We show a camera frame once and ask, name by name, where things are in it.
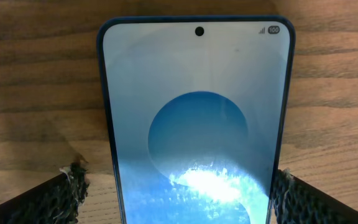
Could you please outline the blue smartphone lit screen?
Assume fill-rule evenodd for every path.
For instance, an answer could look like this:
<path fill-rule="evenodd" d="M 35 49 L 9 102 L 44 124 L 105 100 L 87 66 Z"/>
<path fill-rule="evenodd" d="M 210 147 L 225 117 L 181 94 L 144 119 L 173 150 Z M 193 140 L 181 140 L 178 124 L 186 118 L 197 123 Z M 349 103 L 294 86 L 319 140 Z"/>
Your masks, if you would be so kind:
<path fill-rule="evenodd" d="M 96 44 L 122 222 L 268 223 L 292 23 L 117 17 Z"/>

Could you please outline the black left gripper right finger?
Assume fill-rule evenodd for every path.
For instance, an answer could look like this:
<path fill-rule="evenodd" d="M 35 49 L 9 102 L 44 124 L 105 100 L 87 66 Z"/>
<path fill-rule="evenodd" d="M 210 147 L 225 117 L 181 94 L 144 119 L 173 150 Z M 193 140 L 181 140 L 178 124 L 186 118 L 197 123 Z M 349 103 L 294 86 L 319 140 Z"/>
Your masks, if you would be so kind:
<path fill-rule="evenodd" d="M 278 224 L 358 224 L 358 211 L 295 177 L 277 170 L 272 203 Z"/>

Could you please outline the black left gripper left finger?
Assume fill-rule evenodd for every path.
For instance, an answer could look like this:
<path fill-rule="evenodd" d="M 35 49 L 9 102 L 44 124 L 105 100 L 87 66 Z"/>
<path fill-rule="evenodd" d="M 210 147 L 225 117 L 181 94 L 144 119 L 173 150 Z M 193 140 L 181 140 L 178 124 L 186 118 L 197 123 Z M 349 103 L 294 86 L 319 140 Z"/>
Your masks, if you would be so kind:
<path fill-rule="evenodd" d="M 86 169 L 74 162 L 58 176 L 0 204 L 0 224 L 78 223 L 78 207 L 88 196 Z"/>

